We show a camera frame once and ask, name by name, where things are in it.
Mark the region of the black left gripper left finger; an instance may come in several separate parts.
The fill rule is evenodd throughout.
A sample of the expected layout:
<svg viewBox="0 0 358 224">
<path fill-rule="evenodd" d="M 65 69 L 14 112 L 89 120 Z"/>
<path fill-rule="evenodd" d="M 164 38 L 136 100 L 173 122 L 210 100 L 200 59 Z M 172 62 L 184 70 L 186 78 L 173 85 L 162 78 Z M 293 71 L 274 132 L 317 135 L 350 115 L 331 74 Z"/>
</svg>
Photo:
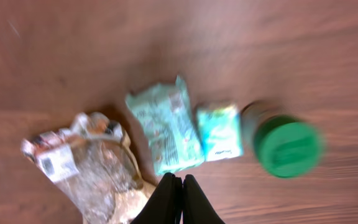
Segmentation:
<svg viewBox="0 0 358 224">
<path fill-rule="evenodd" d="M 183 208 L 182 179 L 168 172 L 131 224 L 179 224 Z"/>
</svg>

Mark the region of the light green snack bag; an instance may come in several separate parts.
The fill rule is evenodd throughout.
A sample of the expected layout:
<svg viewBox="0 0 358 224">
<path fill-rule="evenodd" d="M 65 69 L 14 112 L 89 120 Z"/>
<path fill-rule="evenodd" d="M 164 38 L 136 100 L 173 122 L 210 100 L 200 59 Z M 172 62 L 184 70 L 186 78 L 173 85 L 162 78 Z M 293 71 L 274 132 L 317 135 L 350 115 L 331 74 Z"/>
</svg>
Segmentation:
<svg viewBox="0 0 358 224">
<path fill-rule="evenodd" d="M 126 105 L 142 126 L 156 175 L 175 173 L 204 162 L 182 77 L 177 76 L 174 84 L 158 83 L 136 95 L 128 94 Z"/>
</svg>

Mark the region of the brown pancake snack bag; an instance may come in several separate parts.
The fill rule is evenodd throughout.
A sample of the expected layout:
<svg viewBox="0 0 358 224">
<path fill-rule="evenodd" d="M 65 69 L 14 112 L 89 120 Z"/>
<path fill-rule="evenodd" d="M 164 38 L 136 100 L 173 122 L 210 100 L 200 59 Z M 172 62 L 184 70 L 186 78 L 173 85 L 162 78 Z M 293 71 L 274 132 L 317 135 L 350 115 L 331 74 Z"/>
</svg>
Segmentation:
<svg viewBox="0 0 358 224">
<path fill-rule="evenodd" d="M 142 177 L 131 139 L 101 113 L 23 140 L 22 153 L 78 208 L 84 223 L 130 223 L 156 186 Z"/>
</svg>

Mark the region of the teal tissue pack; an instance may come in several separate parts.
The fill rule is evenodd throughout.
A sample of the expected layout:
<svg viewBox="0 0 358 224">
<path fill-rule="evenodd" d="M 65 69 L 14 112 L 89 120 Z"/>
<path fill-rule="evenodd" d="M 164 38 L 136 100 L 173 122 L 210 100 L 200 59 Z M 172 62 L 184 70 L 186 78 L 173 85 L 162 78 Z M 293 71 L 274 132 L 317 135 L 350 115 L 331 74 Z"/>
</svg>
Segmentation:
<svg viewBox="0 0 358 224">
<path fill-rule="evenodd" d="M 206 161 L 231 159 L 244 154 L 239 109 L 235 103 L 201 105 L 196 110 L 196 120 Z"/>
</svg>

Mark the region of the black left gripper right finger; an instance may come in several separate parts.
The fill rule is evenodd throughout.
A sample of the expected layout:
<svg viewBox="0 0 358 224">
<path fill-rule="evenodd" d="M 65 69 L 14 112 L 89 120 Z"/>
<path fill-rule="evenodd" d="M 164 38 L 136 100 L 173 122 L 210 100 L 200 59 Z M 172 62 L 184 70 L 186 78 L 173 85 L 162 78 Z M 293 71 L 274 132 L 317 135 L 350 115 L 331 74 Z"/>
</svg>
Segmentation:
<svg viewBox="0 0 358 224">
<path fill-rule="evenodd" d="M 183 182 L 183 203 L 184 224 L 224 224 L 191 174 Z"/>
</svg>

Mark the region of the green lid jar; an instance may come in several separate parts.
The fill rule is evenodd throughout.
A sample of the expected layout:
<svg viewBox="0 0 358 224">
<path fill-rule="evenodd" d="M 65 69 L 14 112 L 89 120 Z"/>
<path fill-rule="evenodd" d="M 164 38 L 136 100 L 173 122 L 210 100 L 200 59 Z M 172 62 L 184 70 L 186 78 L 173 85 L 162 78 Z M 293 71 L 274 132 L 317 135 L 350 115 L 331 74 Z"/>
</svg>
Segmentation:
<svg viewBox="0 0 358 224">
<path fill-rule="evenodd" d="M 270 175 L 288 179 L 315 168 L 324 141 L 310 123 L 272 100 L 257 100 L 241 111 L 242 139 Z"/>
</svg>

